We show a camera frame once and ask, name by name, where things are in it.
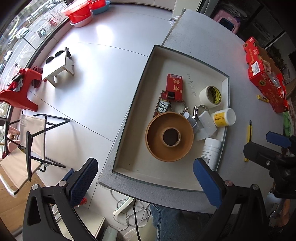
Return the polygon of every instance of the small wooden stool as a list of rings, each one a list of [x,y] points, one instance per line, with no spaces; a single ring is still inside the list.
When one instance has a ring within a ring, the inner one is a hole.
[[[47,79],[54,87],[56,87],[57,83],[55,82],[55,78],[63,70],[74,76],[74,62],[69,59],[66,54],[67,52],[65,51],[55,57],[48,64],[44,65],[42,81]]]

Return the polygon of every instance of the tape roll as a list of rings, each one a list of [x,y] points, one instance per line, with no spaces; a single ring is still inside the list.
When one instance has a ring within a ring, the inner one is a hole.
[[[214,86],[208,86],[200,92],[200,102],[208,108],[213,108],[221,103],[221,93]]]

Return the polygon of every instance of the white sponge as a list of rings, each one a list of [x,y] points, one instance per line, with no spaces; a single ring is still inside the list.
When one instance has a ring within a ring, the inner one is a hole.
[[[200,114],[198,116],[198,119],[203,128],[199,129],[195,133],[195,140],[199,141],[205,138],[209,138],[217,131],[213,119],[207,111],[204,111],[202,114]]]

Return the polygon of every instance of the tray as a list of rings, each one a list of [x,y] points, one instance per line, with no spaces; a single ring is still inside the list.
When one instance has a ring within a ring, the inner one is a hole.
[[[229,107],[228,76],[191,56],[155,45],[128,113],[113,172],[152,185],[202,191],[194,176],[192,165],[201,155],[204,140],[194,141],[188,154],[175,162],[156,159],[149,153],[145,144],[145,131],[153,118],[159,95],[166,88],[168,73],[183,77],[183,99],[189,107],[190,114],[195,105],[201,104],[200,91],[209,85],[217,87],[222,95],[221,104],[210,109],[210,113]],[[221,150],[225,135],[226,128],[217,128],[214,138],[222,141]]]

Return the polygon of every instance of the folding chair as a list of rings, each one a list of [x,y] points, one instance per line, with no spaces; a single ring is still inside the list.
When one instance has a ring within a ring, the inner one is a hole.
[[[40,119],[37,116],[44,116],[44,119]],[[53,124],[47,122],[48,117],[63,120],[63,122]],[[19,143],[17,143],[16,140],[14,141],[7,137],[9,125],[17,122],[20,122]],[[32,174],[34,174],[37,170],[45,172],[46,166],[48,165],[63,168],[66,167],[63,164],[45,156],[45,133],[46,131],[64,125],[68,122],[70,122],[70,119],[52,115],[37,114],[28,116],[22,114],[20,120],[5,123],[6,157],[0,162],[0,165],[13,184],[17,187],[17,190],[13,191],[10,188],[1,173],[0,180],[10,195],[15,196],[27,181],[31,181]],[[12,152],[9,152],[7,148],[8,141],[17,145],[17,148],[15,148]],[[31,152],[34,152],[40,158],[31,155]]]

